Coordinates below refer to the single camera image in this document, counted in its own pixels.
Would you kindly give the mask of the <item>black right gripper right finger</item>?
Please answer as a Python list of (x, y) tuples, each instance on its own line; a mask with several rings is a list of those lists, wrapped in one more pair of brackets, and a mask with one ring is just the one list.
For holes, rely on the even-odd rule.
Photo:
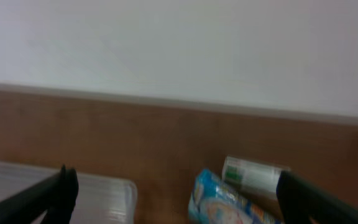
[(276, 195), (286, 224), (358, 224), (358, 210), (323, 192), (290, 171), (280, 174)]

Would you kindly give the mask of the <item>clear plastic container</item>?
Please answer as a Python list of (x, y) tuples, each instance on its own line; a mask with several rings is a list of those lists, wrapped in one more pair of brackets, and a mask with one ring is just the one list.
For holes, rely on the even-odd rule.
[[(50, 177), (58, 169), (0, 162), (0, 201)], [(108, 224), (134, 222), (135, 184), (126, 179), (77, 173), (79, 191), (71, 223)]]

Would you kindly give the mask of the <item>blue snack packet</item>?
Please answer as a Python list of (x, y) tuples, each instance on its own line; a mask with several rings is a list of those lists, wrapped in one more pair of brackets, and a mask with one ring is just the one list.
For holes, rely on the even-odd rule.
[(188, 204), (189, 220), (201, 224), (282, 224), (204, 169), (195, 179)]

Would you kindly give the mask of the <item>white green medicine box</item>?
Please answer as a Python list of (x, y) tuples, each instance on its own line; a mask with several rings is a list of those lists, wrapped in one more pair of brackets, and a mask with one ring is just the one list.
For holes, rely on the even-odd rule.
[(240, 192), (277, 200), (277, 185), (283, 171), (290, 168), (227, 156), (222, 179)]

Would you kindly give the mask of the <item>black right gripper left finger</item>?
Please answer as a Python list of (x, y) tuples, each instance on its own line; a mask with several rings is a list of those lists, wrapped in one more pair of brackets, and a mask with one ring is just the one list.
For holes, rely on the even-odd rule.
[(0, 224), (32, 223), (44, 214), (42, 223), (69, 224), (76, 205), (79, 183), (75, 169), (60, 172), (0, 202)]

